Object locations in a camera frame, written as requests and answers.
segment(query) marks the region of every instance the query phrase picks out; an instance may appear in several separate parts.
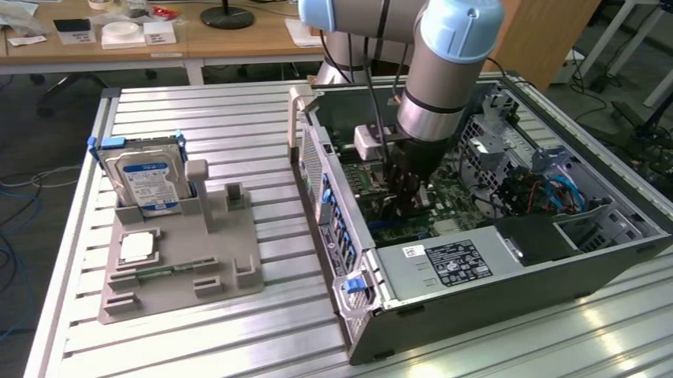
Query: paper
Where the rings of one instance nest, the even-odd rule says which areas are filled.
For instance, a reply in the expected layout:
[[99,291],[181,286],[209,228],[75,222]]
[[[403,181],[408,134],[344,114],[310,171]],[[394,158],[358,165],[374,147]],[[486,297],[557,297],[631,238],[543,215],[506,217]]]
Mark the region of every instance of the paper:
[[8,38],[9,43],[12,46],[21,46],[21,45],[32,45],[33,43],[44,42],[47,41],[47,38],[44,38],[41,35],[37,37],[26,37],[26,38]]
[[292,42],[299,47],[318,47],[322,46],[320,38],[312,36],[308,30],[308,26],[302,24],[299,20],[291,20],[290,18],[284,20],[284,26],[287,27],[287,32],[292,38]]
[[[10,2],[12,4],[16,4],[17,6],[20,6],[21,8],[25,9],[25,11],[28,12],[28,14],[30,16],[35,16],[35,12],[37,11],[37,7],[39,5],[37,4],[32,4],[29,2]],[[2,18],[2,15],[0,15],[0,25],[9,25],[9,23],[5,21],[5,19]]]

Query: office chair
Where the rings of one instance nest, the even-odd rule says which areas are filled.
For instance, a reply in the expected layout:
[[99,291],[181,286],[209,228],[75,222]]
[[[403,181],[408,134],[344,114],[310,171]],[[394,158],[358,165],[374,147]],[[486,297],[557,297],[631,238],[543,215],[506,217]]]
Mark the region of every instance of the office chair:
[[[35,85],[40,85],[44,83],[44,76],[43,75],[30,75],[30,81]],[[145,69],[145,77],[148,80],[156,79],[156,71],[152,69]],[[69,88],[71,85],[79,79],[87,79],[92,81],[101,89],[108,88],[105,82],[101,80],[100,77],[92,72],[75,72],[68,74],[61,81],[53,85],[47,92],[41,95],[41,97],[37,99],[37,102],[35,104],[36,106],[36,113],[40,118],[49,118],[53,117],[55,111],[53,108],[47,106],[47,102],[57,96],[59,93],[61,93],[65,89]]]

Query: blue network cable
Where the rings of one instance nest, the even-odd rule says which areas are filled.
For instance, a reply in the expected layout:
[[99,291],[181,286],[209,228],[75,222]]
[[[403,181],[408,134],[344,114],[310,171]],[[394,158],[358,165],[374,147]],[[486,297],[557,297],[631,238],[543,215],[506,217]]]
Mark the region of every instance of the blue network cable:
[[18,222],[16,226],[9,228],[6,231],[2,232],[2,235],[8,235],[12,232],[17,231],[22,226],[25,226],[33,219],[35,216],[37,215],[37,212],[40,211],[40,199],[35,195],[13,195],[12,193],[6,193],[5,191],[0,191],[0,195],[6,195],[8,197],[13,198],[29,198],[32,202],[35,203],[35,206],[32,207],[32,213],[28,216],[28,218],[22,221]]
[[0,342],[9,336],[14,329],[22,326],[22,324],[29,321],[30,314],[35,312],[35,299],[32,293],[30,280],[28,279],[28,274],[25,272],[25,267],[22,265],[21,258],[12,252],[12,250],[6,248],[0,248],[0,251],[13,260],[13,263],[17,266],[18,272],[21,274],[22,283],[25,284],[28,290],[28,309],[25,315],[21,320],[0,335]]

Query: robotic arm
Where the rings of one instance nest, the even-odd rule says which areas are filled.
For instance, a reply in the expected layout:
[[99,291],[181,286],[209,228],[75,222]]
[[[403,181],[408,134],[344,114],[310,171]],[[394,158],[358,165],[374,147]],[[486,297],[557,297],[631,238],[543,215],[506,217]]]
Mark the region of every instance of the robotic arm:
[[[328,48],[342,46],[348,35],[382,41],[379,49],[383,41],[414,44],[398,109],[403,138],[394,144],[386,167],[396,196],[394,212],[410,213],[423,207],[424,185],[446,154],[495,46],[502,5],[498,0],[299,0],[299,15],[306,24],[334,33]],[[354,55],[368,59],[359,51]],[[344,61],[344,57],[332,58],[330,65]]]

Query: metal slats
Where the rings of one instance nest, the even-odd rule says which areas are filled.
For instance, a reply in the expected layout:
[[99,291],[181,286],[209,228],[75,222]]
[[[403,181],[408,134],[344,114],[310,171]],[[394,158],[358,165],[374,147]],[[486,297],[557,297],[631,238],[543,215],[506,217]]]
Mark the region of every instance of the metal slats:
[[247,83],[121,92],[109,115],[112,134],[144,137],[172,132],[163,128],[183,129],[189,157],[211,163],[209,190],[231,182],[248,189],[267,288],[99,324],[116,198],[103,177],[87,206],[91,229],[81,237],[81,263],[73,264],[81,268],[72,278],[76,293],[64,299],[67,341],[53,347],[63,356],[49,372],[68,378],[670,375],[671,253],[635,266],[581,301],[350,366],[286,157],[286,89],[287,83]]

